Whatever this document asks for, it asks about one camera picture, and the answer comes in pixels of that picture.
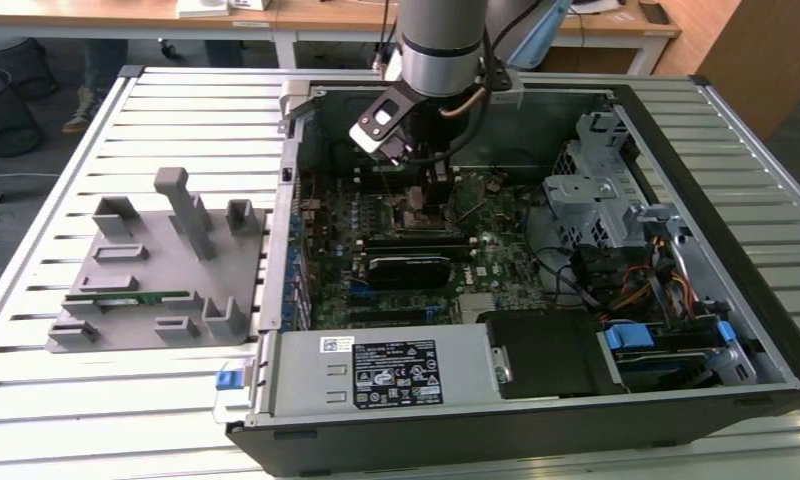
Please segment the white slatted table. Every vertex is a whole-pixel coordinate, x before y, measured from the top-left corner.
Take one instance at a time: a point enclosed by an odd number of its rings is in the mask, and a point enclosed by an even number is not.
[[[290,77],[371,79],[349,71],[147,69],[139,79],[118,81],[0,281],[0,478],[267,477],[210,415],[214,373],[225,361],[250,356],[253,344],[66,355],[42,345],[95,232],[88,215],[102,195],[126,194],[137,209],[165,209],[165,199],[151,193],[153,175],[158,167],[182,166],[207,208],[249,198],[271,209],[278,94]],[[712,92],[680,79],[525,77],[533,79],[632,84],[800,326],[798,187]],[[668,198],[648,163],[642,167],[658,197]],[[259,302],[259,285],[257,290]],[[800,479],[800,410],[745,421],[676,448],[363,477],[554,474]]]

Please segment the wooden desk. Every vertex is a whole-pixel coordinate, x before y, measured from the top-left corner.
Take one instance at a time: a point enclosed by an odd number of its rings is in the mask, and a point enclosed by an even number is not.
[[[355,0],[273,0],[269,10],[174,18],[175,0],[0,0],[0,35],[55,38],[269,40],[278,66],[295,68],[297,41],[378,41],[382,7]],[[393,23],[394,8],[390,9]],[[557,47],[634,49],[629,74],[652,73],[672,25],[645,21],[636,0],[616,12],[566,18]]]

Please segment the green circuit board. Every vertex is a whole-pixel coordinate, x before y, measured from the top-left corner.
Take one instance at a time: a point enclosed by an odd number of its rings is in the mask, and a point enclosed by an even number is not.
[[[319,197],[310,216],[309,272],[313,279],[310,329],[327,330],[393,326],[355,321],[357,313],[402,312],[419,315],[422,324],[462,323],[458,297],[490,293],[494,309],[545,308],[550,297],[523,243],[526,187],[499,187],[497,177],[463,173],[450,192],[443,229],[434,238],[463,235],[474,239],[466,261],[450,264],[446,285],[426,290],[370,291],[357,261],[355,241],[398,238],[407,232],[394,213],[399,195],[362,194],[354,185],[337,180]]]

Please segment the red wire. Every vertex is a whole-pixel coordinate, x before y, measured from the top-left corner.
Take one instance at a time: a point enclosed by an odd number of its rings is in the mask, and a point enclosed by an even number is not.
[[[620,291],[620,294],[624,294],[625,290],[628,289],[628,277],[630,276],[630,272],[634,272],[637,270],[646,270],[649,268],[650,267],[648,265],[637,265],[636,267],[630,267],[628,269],[625,275],[622,275],[622,290]]]

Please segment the sneaker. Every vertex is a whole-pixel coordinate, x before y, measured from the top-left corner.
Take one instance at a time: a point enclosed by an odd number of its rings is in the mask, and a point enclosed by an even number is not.
[[[62,125],[62,133],[67,135],[84,133],[91,124],[91,119],[100,108],[106,93],[107,91],[103,89],[91,90],[88,87],[79,88],[79,91],[76,92],[79,105],[76,106],[72,117],[64,122],[64,125]]]

